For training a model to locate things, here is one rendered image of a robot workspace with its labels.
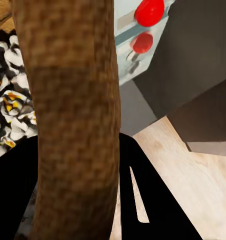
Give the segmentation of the popcorn bag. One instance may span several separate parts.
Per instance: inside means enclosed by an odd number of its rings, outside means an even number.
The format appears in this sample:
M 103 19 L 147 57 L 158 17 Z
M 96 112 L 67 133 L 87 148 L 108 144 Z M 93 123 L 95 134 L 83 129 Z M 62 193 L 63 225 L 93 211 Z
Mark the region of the popcorn bag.
M 120 181 L 114 0 L 0 0 L 0 42 L 17 36 L 38 133 L 29 237 L 110 240 Z

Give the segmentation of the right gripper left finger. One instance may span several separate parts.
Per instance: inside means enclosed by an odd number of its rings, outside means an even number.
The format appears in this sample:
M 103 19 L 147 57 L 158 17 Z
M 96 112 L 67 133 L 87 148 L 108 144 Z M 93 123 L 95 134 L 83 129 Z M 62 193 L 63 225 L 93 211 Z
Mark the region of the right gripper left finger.
M 14 240 L 38 181 L 38 136 L 0 157 L 0 240 Z

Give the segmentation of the microwave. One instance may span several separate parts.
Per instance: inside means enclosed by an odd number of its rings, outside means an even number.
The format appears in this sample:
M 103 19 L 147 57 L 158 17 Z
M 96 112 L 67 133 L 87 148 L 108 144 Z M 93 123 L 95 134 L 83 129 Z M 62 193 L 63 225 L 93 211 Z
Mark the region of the microwave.
M 114 36 L 136 24 L 152 27 L 163 17 L 165 8 L 175 0 L 114 0 Z

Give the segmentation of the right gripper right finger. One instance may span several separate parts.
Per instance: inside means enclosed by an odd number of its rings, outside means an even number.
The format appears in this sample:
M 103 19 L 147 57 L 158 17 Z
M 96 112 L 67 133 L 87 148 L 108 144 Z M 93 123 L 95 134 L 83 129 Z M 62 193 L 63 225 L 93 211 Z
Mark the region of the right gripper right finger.
M 130 167 L 149 223 L 138 220 Z M 122 240 L 203 240 L 137 141 L 119 135 Z

